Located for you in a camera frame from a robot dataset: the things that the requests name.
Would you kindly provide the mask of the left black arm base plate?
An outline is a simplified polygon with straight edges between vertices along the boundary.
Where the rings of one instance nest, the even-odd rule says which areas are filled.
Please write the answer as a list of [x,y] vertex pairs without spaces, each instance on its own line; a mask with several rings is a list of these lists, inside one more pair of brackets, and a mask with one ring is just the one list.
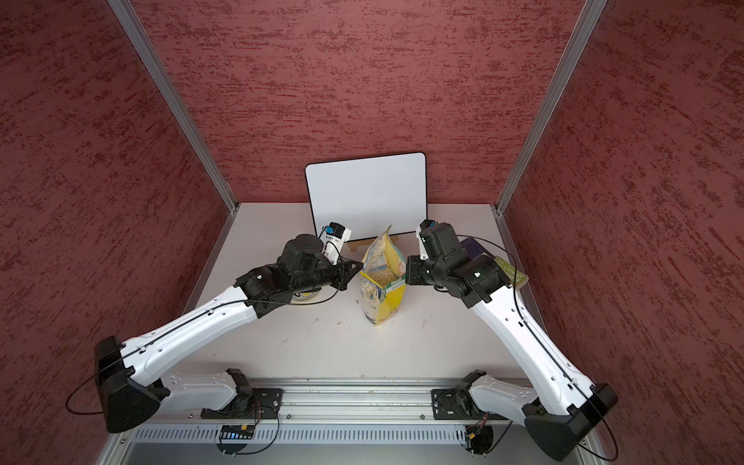
[[254,389],[248,396],[239,393],[220,410],[201,410],[202,420],[276,420],[282,406],[282,389]]

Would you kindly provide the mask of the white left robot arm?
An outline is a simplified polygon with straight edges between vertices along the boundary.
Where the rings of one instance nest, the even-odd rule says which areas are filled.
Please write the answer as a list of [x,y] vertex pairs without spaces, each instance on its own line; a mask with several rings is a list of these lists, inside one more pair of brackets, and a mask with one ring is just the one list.
[[106,430],[122,433],[159,410],[205,408],[219,411],[236,397],[251,397],[237,369],[207,377],[162,378],[176,364],[222,335],[258,321],[275,309],[295,304],[295,296],[326,286],[343,292],[362,263],[342,256],[351,232],[337,223],[319,236],[289,240],[276,263],[256,267],[213,300],[154,331],[124,342],[110,336],[94,348],[93,376]]

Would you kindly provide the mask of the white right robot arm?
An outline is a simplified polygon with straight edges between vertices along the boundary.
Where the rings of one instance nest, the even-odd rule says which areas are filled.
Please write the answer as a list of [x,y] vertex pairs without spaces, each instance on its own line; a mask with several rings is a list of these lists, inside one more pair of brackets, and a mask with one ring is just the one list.
[[459,389],[480,411],[523,426],[551,459],[565,460],[606,420],[617,393],[593,382],[557,348],[494,257],[471,257],[448,223],[424,220],[417,236],[420,253],[407,260],[407,284],[432,286],[461,300],[499,337],[531,383],[520,388],[478,371]]

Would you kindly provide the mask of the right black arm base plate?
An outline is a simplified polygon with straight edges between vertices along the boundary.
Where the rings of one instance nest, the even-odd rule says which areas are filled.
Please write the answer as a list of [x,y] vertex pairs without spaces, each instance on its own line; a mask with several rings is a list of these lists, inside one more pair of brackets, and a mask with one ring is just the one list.
[[478,408],[468,391],[456,389],[432,389],[430,391],[433,418],[435,420],[506,420],[497,414]]

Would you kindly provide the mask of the yellow oats bag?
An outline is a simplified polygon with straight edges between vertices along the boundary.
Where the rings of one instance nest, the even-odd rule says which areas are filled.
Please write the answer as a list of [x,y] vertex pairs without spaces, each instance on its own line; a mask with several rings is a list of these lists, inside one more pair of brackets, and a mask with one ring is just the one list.
[[360,293],[365,317],[381,325],[398,311],[406,292],[406,260],[385,230],[364,254]]

